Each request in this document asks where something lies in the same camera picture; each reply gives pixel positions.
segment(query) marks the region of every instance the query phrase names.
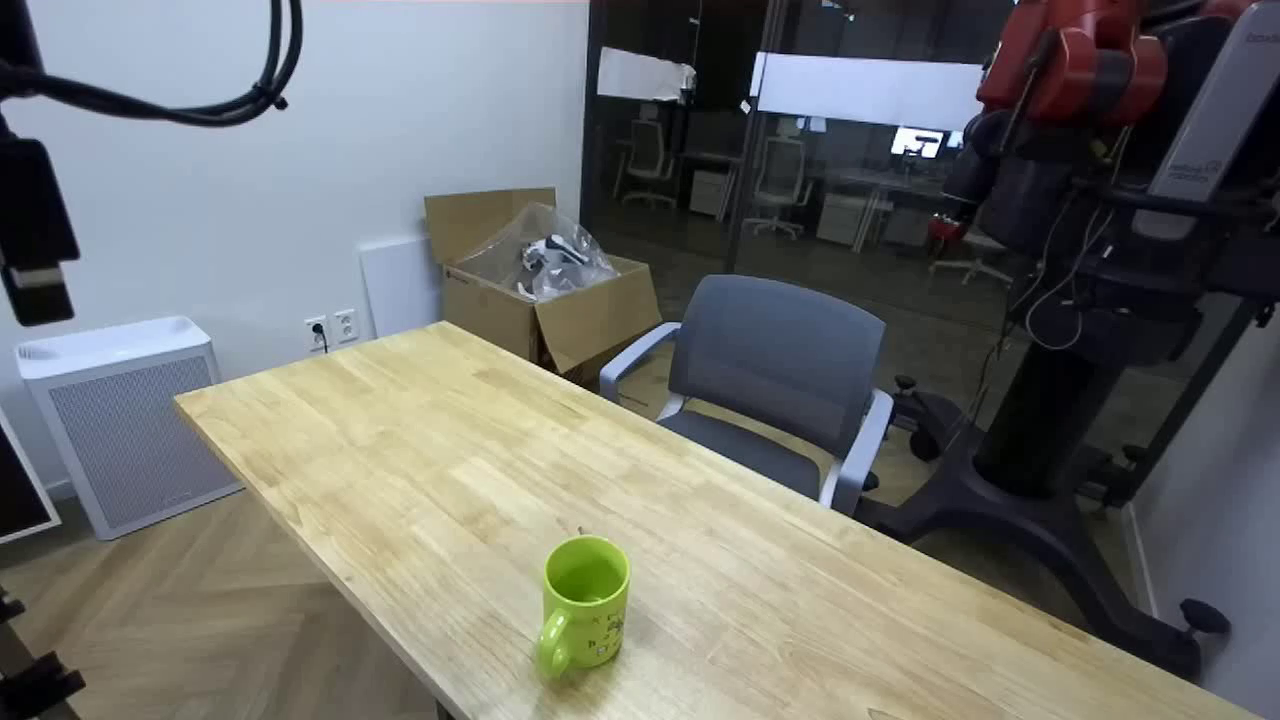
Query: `chair backrest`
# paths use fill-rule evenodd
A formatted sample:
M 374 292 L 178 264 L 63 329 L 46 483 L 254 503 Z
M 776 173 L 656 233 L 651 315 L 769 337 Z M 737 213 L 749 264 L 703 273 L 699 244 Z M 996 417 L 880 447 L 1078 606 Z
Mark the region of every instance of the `chair backrest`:
M 759 164 L 759 196 L 799 202 L 804 196 L 810 154 L 794 138 L 769 138 Z
M 638 124 L 631 154 L 628 154 L 628 178 L 663 178 L 668 168 L 668 138 L 662 124 Z
M 876 393 L 884 322 L 835 295 L 707 278 L 683 311 L 672 393 L 848 453 Z

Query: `plastic bag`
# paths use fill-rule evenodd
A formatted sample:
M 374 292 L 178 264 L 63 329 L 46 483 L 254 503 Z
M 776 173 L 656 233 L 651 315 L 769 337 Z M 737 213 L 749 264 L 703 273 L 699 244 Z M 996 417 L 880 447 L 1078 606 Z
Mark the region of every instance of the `plastic bag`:
M 465 259 L 460 269 L 537 305 L 618 278 L 594 233 L 562 222 L 554 205 L 527 205 L 487 240 L 481 258 Z

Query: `glass wall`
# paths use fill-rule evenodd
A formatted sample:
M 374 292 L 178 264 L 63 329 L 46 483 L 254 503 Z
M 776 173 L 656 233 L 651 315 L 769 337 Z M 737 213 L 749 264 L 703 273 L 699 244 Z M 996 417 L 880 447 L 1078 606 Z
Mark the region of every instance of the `glass wall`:
M 1010 0 L 771 0 L 731 269 L 846 295 L 887 323 L 884 383 L 962 403 L 999 331 L 999 251 L 930 247 Z
M 970 233 L 931 244 L 945 178 L 1010 0 L 597 0 L 597 54 L 656 61 L 682 93 L 597 90 L 584 217 L 649 259 L 668 315 L 707 273 L 776 278 L 887 323 L 895 378 L 991 417 L 1021 352 L 1006 329 L 1015 259 Z M 1129 372 L 1095 424 L 1149 445 L 1189 369 Z

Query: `monitor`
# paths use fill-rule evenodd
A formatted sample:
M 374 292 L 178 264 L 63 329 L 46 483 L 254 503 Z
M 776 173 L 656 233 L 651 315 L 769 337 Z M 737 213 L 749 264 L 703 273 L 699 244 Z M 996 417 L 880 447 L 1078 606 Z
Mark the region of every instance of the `monitor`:
M 895 129 L 892 132 L 892 155 L 922 155 L 935 162 L 945 150 L 948 132 L 930 132 L 930 129 Z

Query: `green mug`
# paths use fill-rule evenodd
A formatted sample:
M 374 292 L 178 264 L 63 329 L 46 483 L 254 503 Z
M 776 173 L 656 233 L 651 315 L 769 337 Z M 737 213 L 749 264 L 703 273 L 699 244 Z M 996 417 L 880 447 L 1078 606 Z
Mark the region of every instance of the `green mug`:
M 537 641 L 544 678 L 599 668 L 625 647 L 628 584 L 628 555 L 599 537 L 576 537 L 550 555 Z

